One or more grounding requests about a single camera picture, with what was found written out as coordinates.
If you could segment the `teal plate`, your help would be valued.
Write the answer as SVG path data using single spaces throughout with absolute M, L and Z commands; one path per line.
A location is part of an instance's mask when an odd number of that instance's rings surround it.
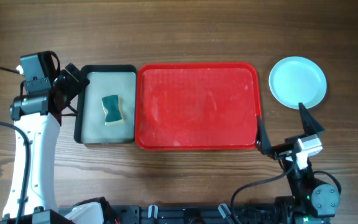
M 328 90 L 322 69 L 312 60 L 298 56 L 277 62 L 270 71 L 268 85 L 278 102 L 296 110 L 299 103 L 307 109 L 318 105 Z

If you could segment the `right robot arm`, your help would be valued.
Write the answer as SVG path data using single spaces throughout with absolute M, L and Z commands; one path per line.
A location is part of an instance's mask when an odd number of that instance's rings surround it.
M 304 133 L 286 138 L 272 146 L 262 118 L 257 119 L 257 149 L 279 162 L 287 178 L 291 195 L 277 197 L 274 202 L 275 223 L 329 223 L 335 216 L 342 192 L 339 181 L 331 174 L 313 170 L 310 157 L 323 150 L 319 138 L 324 128 L 299 103 Z

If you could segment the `green yellow sponge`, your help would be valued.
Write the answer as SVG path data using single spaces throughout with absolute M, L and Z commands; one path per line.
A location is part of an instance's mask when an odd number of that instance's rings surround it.
M 118 95 L 110 95 L 102 98 L 102 107 L 105 114 L 106 126 L 122 123 L 124 115 L 121 109 L 121 100 Z

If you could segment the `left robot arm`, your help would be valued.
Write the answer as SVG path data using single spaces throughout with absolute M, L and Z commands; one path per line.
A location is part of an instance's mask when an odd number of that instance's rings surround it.
M 11 191 L 2 212 L 4 223 L 120 223 L 104 197 L 74 205 L 61 215 L 54 190 L 55 148 L 62 110 L 89 84 L 73 65 L 50 75 L 22 67 L 26 94 L 14 98 L 11 117 L 16 154 Z

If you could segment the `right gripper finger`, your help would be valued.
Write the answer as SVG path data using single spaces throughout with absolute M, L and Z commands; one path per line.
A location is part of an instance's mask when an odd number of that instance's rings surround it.
M 255 146 L 263 155 L 272 154 L 272 146 L 264 122 L 260 116 L 257 118 L 257 137 Z
M 305 134 L 311 136 L 314 134 L 320 135 L 325 132 L 325 129 L 315 120 L 312 115 L 308 112 L 303 103 L 298 104 L 301 122 Z

